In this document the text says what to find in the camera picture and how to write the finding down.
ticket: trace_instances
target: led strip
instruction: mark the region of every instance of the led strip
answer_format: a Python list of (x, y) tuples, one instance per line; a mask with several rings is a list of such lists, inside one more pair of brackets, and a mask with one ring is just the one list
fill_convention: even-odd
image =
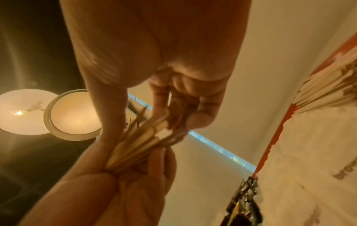
[[(138, 102), (139, 104), (141, 104), (142, 106), (147, 107), (149, 110), (152, 111), (152, 106), (148, 105), (147, 103), (145, 103), (144, 101), (142, 101), (139, 98), (136, 98), (135, 96), (131, 95), (130, 93), (128, 93), (128, 96), (135, 100), (136, 102)], [(226, 156), (227, 158), (233, 160), (234, 162), (238, 163), (239, 165), (243, 166), (244, 168), (246, 168), (247, 170), (254, 172), (256, 167), (252, 164), (250, 164), (249, 162), (245, 161), (244, 159), (238, 157), (237, 155), (233, 154), (232, 152), (228, 151), (227, 149), (219, 146), (218, 144), (214, 143), (213, 141), (205, 138), (204, 136), (196, 133), (195, 131), (191, 130), (189, 132), (189, 134), (191, 136), (193, 136), (194, 138), (196, 138), (197, 140), (201, 141), (202, 143), (204, 143), (205, 145), (213, 148), (215, 151), (221, 153), (222, 155)]]

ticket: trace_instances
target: bundle of wooden sticks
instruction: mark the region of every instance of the bundle of wooden sticks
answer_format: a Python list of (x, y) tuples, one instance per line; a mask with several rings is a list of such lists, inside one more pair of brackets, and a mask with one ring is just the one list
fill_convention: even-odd
[(329, 69), (310, 76), (294, 99), (295, 113), (334, 107), (356, 105), (357, 56), (335, 62)]
[(138, 113), (137, 118), (123, 133), (119, 144), (114, 148), (107, 162), (107, 171), (120, 173), (131, 166), (138, 165), (148, 158), (154, 148), (170, 147), (182, 141), (188, 133), (187, 129), (178, 129), (163, 139), (156, 136), (160, 131), (168, 128), (169, 121), (175, 117), (173, 114), (170, 116), (168, 110), (151, 117), (132, 132), (137, 121), (140, 121), (144, 116), (145, 110), (146, 108)]

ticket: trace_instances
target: dark surface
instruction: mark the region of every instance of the dark surface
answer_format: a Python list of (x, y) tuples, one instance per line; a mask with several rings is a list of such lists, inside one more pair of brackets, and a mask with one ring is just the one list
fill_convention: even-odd
[[(84, 88), (55, 0), (0, 1), (0, 94), (28, 88)], [(0, 130), (0, 225), (15, 225), (92, 142)]]

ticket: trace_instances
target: hand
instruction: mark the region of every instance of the hand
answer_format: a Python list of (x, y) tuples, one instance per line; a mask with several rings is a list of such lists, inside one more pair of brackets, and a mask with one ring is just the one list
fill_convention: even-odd
[(118, 176), (104, 171), (109, 154), (95, 142), (20, 226), (156, 226), (176, 174), (172, 149)]
[(127, 89), (149, 79), (154, 114), (187, 106), (181, 124), (217, 116), (248, 20), (250, 0), (61, 0), (77, 62), (115, 143)]

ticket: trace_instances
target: ceiling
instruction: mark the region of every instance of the ceiling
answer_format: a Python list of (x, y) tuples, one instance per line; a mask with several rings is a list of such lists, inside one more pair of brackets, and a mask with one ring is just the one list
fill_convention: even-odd
[[(221, 110), (212, 125), (197, 132), (257, 165), (302, 78), (356, 4), (253, 1)], [(152, 105), (146, 83), (129, 92)]]

